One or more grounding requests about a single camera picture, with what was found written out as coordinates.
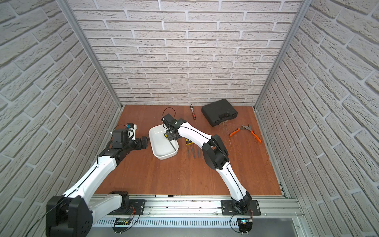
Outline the white plastic storage box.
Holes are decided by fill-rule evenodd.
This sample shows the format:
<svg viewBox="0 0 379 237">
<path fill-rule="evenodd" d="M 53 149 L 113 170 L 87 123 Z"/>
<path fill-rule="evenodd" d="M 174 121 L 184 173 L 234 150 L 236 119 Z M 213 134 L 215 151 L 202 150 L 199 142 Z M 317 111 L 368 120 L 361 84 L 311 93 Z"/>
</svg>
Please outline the white plastic storage box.
<svg viewBox="0 0 379 237">
<path fill-rule="evenodd" d="M 161 124 L 152 127 L 149 131 L 149 139 L 152 146 L 153 154 L 159 160 L 165 160 L 177 155 L 179 151 L 179 144 L 176 140 L 172 140 L 171 143 L 175 146 L 177 151 L 169 144 L 163 133 L 166 132 L 166 128 Z"/>
</svg>

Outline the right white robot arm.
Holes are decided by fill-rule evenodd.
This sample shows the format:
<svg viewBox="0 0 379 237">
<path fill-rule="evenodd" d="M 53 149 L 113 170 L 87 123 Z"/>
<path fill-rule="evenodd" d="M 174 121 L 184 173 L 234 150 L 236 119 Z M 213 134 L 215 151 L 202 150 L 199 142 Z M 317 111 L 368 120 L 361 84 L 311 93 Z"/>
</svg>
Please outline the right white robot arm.
<svg viewBox="0 0 379 237">
<path fill-rule="evenodd" d="M 227 186 L 234 210 L 238 214 L 245 214 L 249 211 L 252 201 L 250 193 L 243 187 L 234 173 L 229 153 L 218 135 L 209 135 L 191 126 L 186 120 L 174 119 L 170 114 L 162 118 L 166 126 L 168 140 L 178 140 L 186 138 L 202 149 L 205 163 L 221 176 Z"/>
</svg>

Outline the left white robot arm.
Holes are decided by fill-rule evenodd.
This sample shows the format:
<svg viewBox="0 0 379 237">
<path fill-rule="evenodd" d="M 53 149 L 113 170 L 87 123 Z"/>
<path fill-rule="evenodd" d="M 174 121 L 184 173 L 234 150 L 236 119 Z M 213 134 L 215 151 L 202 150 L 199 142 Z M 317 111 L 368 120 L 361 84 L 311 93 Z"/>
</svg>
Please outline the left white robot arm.
<svg viewBox="0 0 379 237">
<path fill-rule="evenodd" d="M 113 191 L 100 201 L 91 203 L 95 191 L 105 178 L 132 151 L 148 147 L 148 137 L 136 137 L 137 126 L 129 123 L 116 129 L 94 165 L 69 190 L 53 196 L 46 204 L 45 234 L 48 237 L 85 237 L 93 224 L 115 210 L 135 213 L 128 192 Z"/>
</svg>

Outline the black plastic tool case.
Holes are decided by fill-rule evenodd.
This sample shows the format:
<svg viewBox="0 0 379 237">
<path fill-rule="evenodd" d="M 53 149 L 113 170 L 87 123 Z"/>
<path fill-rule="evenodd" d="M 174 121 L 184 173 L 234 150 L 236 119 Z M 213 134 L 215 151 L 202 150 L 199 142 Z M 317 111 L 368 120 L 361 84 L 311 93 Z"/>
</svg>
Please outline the black plastic tool case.
<svg viewBox="0 0 379 237">
<path fill-rule="evenodd" d="M 216 126 L 226 120 L 234 119 L 238 115 L 237 110 L 227 99 L 221 99 L 202 106 L 201 111 L 211 126 Z"/>
</svg>

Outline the left controller board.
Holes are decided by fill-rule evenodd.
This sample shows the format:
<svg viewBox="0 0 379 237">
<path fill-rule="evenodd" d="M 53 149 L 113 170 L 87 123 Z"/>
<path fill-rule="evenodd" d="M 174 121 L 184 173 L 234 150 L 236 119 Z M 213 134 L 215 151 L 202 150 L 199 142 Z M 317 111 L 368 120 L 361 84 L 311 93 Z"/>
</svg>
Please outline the left controller board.
<svg viewBox="0 0 379 237">
<path fill-rule="evenodd" d="M 116 234 L 121 234 L 127 231 L 133 223 L 133 220 L 129 218 L 116 218 L 113 226 L 113 231 Z"/>
</svg>

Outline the controller board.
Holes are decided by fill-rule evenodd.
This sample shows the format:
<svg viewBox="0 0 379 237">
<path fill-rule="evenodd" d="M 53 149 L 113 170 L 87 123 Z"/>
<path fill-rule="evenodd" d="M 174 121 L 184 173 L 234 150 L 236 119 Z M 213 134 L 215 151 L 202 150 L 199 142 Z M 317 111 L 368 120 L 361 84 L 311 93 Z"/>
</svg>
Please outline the controller board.
<svg viewBox="0 0 379 237">
<path fill-rule="evenodd" d="M 129 218 L 116 218 L 113 226 L 113 231 L 116 234 L 121 234 L 127 231 L 133 223 L 133 220 Z"/>
<path fill-rule="evenodd" d="M 237 219 L 237 225 L 238 225 L 238 232 L 241 234 L 249 234 L 249 232 L 253 228 L 253 220 L 252 219 L 245 219 L 245 218 L 238 218 Z"/>
</svg>

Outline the right controller board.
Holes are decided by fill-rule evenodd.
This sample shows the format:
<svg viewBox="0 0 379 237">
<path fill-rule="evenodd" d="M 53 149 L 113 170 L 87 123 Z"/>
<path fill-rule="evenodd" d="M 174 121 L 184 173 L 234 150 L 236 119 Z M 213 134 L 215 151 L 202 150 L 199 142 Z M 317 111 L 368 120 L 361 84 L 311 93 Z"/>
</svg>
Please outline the right controller board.
<svg viewBox="0 0 379 237">
<path fill-rule="evenodd" d="M 245 218 L 238 218 L 237 219 L 237 225 L 238 225 L 238 232 L 241 234 L 249 234 L 249 232 L 253 228 L 253 220 L 252 219 L 245 219 Z"/>
</svg>

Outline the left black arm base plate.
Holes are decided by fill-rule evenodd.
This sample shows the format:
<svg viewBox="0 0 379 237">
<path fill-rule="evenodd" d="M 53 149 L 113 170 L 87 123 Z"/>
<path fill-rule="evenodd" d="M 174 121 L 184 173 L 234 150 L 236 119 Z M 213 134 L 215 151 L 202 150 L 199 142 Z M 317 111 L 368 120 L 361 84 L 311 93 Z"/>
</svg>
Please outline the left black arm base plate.
<svg viewBox="0 0 379 237">
<path fill-rule="evenodd" d="M 121 207 L 110 212 L 109 215 L 142 215 L 144 212 L 145 199 L 129 199 L 121 202 Z"/>
</svg>

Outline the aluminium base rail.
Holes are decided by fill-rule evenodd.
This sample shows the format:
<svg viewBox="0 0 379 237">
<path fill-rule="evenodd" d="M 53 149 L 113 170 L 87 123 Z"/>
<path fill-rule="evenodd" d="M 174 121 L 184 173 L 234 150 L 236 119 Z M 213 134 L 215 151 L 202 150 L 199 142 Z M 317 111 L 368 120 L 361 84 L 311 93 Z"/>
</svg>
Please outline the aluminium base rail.
<svg viewBox="0 0 379 237">
<path fill-rule="evenodd" d="M 229 196 L 180 196 L 180 195 L 130 195 L 130 199 L 145 199 L 141 215 L 106 215 L 93 224 L 94 227 L 113 227 L 116 218 L 133 220 L 131 227 L 174 227 L 174 228 L 233 228 L 238 229 L 237 219 L 289 220 L 301 228 L 305 219 L 298 201 L 282 196 L 254 196 L 260 206 L 261 215 L 224 216 L 221 200 Z"/>
</svg>

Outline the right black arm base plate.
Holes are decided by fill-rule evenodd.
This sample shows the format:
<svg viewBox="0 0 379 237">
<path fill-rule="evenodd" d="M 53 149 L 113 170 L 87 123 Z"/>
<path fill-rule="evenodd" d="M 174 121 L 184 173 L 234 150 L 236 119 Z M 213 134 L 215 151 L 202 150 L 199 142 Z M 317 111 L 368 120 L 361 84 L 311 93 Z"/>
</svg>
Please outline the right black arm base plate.
<svg viewBox="0 0 379 237">
<path fill-rule="evenodd" d="M 232 199 L 221 200 L 221 210 L 224 216 L 251 215 L 260 216 L 260 206 L 257 200 L 237 202 Z"/>
</svg>

